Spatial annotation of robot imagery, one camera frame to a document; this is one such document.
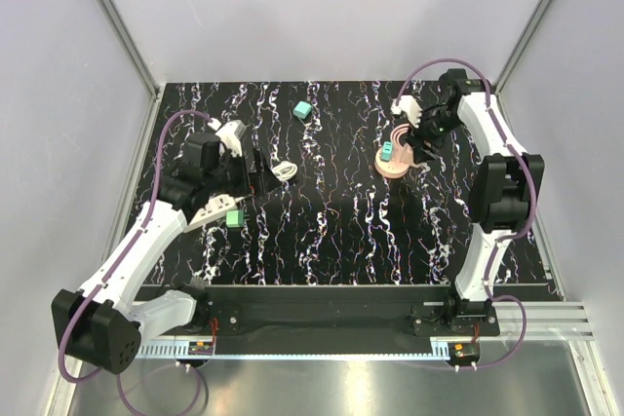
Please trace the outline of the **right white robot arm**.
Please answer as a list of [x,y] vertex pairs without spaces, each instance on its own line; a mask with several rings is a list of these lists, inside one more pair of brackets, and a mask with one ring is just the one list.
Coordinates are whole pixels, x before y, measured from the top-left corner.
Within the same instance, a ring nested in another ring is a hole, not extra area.
[[440,102],[428,109],[400,91],[391,104],[407,123],[393,138],[403,144],[401,160],[413,167],[433,159],[448,134],[464,127],[481,163],[468,197],[472,238],[460,272],[442,305],[416,305],[410,319],[419,337],[448,333],[476,338],[499,333],[494,283],[512,241],[527,234],[536,215],[545,170],[541,156],[529,154],[504,122],[489,80],[456,60],[438,81]]

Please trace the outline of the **pink round power socket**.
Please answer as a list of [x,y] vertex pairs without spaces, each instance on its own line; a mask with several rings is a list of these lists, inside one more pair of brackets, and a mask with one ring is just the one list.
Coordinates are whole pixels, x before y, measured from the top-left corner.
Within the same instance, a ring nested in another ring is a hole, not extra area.
[[383,163],[379,160],[380,149],[377,150],[374,157],[374,168],[383,177],[398,179],[404,177],[411,168],[414,168],[414,163],[401,163],[399,161],[401,146],[394,148],[392,160],[388,163]]

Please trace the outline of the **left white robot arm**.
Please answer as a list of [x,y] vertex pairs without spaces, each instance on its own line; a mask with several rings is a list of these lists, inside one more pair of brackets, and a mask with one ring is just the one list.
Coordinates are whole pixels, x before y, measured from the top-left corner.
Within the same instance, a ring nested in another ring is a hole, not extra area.
[[248,197],[282,188],[296,175],[296,164],[271,167],[259,148],[253,149],[254,169],[248,170],[243,130],[233,122],[188,137],[173,170],[156,175],[155,195],[109,258],[76,291],[63,289],[55,296],[58,367],[67,381],[77,380],[67,370],[68,357],[119,375],[142,343],[175,328],[198,334],[209,326],[209,296],[198,286],[172,288],[140,305],[134,301],[147,274],[181,234],[226,216]]

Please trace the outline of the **teal USB charger plug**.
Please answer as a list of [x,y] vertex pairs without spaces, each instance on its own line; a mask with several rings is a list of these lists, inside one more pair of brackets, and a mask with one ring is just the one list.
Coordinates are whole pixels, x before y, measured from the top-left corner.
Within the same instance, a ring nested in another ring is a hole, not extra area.
[[380,149],[379,160],[388,163],[392,160],[394,145],[392,141],[385,141]]

